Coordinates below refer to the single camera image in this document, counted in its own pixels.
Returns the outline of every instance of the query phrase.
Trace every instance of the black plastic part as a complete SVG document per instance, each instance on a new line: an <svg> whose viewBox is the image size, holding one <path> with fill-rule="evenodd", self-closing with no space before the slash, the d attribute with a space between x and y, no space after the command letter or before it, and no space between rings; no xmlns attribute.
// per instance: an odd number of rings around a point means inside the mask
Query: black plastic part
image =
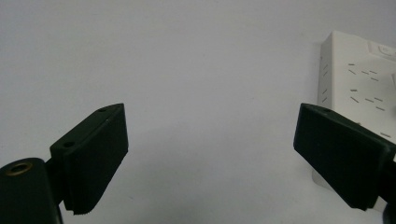
<svg viewBox="0 0 396 224"><path fill-rule="evenodd" d="M382 219L384 224L395 224L396 223L396 207L393 205L388 204L385 207L385 211L382 214Z"/></svg>
<svg viewBox="0 0 396 224"><path fill-rule="evenodd" d="M77 215L90 212L127 152L123 104L96 110L55 142L49 166L58 166L61 172L53 175L61 178L55 178L52 186L63 192L66 209Z"/></svg>
<svg viewBox="0 0 396 224"><path fill-rule="evenodd" d="M294 148L350 207L372 208L378 195L394 203L396 146L383 137L330 109L301 104Z"/></svg>
<svg viewBox="0 0 396 224"><path fill-rule="evenodd" d="M0 223L62 223L42 160L14 161L0 169Z"/></svg>
<svg viewBox="0 0 396 224"><path fill-rule="evenodd" d="M46 162L47 174L49 176L49 183L52 188L53 201L57 204L64 200L66 194L67 183L64 180L64 175L60 166L54 162L54 159L49 159Z"/></svg>

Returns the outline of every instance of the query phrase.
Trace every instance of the white background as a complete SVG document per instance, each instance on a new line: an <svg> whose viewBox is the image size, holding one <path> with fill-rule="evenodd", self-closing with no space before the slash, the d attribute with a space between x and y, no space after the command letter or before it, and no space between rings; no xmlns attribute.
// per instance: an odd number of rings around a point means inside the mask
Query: white background
<svg viewBox="0 0 396 224"><path fill-rule="evenodd" d="M1 1L0 166L125 103L129 153L64 223L381 223L292 142L332 30L396 47L394 0Z"/></svg>

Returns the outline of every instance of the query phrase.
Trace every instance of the white electrical outlet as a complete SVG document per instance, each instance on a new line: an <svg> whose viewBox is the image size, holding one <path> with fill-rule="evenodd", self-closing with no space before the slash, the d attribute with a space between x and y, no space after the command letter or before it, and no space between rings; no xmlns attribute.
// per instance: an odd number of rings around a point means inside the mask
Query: white electrical outlet
<svg viewBox="0 0 396 224"><path fill-rule="evenodd" d="M319 69L318 105L396 144L396 49L334 31L321 46ZM313 179L331 189L315 170ZM378 197L375 210L385 205Z"/></svg>

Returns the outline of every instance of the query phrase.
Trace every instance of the outlet slot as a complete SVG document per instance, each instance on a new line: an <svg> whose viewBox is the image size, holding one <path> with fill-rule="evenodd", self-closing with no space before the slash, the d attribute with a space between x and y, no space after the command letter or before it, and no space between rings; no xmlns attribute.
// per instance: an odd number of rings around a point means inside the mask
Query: outlet slot
<svg viewBox="0 0 396 224"><path fill-rule="evenodd" d="M394 74L392 74L392 81L393 81L393 86L395 87L395 89L396 89L396 74L394 73Z"/></svg>
<svg viewBox="0 0 396 224"><path fill-rule="evenodd" d="M391 138L391 136L389 134L386 134L386 133L381 133L381 134L386 136L386 137L388 137L388 138Z"/></svg>
<svg viewBox="0 0 396 224"><path fill-rule="evenodd" d="M356 103L359 103L359 101L355 98L353 98L352 96L350 97L353 101L355 101Z"/></svg>

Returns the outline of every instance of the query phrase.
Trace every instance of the screw hole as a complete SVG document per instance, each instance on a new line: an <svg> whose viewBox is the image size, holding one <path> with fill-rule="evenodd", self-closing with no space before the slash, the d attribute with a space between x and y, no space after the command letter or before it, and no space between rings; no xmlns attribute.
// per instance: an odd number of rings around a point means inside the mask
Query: screw hole
<svg viewBox="0 0 396 224"><path fill-rule="evenodd" d="M64 143L64 147L72 147L74 144L74 142L66 142Z"/></svg>
<svg viewBox="0 0 396 224"><path fill-rule="evenodd" d="M33 164L30 162L21 162L13 165L9 170L6 171L6 175L14 176L21 175L32 168Z"/></svg>

